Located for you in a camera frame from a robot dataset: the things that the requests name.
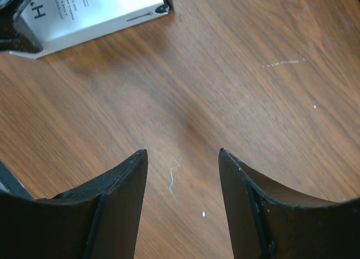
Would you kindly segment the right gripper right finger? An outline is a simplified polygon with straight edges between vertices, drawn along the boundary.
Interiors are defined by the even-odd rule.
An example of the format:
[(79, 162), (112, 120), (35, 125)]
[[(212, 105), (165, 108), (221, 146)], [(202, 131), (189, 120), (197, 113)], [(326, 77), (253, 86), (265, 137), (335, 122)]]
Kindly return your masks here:
[(218, 156), (234, 258), (358, 258), (359, 199), (327, 201), (291, 189), (231, 152)]

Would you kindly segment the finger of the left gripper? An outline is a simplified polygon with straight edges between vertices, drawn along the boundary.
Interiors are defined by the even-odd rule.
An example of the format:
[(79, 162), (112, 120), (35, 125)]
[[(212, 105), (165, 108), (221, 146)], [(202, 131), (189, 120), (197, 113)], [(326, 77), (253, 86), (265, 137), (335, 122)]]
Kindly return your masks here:
[(1, 51), (39, 53), (43, 50), (22, 12), (31, 0), (1, 0)]

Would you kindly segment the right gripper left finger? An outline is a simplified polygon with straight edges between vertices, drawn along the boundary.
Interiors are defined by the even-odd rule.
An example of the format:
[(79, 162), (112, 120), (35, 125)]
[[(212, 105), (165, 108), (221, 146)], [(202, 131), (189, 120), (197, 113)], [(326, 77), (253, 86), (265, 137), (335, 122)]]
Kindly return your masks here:
[(133, 258), (147, 171), (141, 149), (53, 198), (1, 191), (1, 257)]

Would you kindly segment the white small box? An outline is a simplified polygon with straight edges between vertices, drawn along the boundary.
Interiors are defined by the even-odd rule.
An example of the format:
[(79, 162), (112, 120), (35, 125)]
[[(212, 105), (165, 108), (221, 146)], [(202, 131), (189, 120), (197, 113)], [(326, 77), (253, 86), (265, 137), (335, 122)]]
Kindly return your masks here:
[(113, 32), (167, 15), (171, 0), (31, 0), (21, 19), (42, 46), (40, 58)]

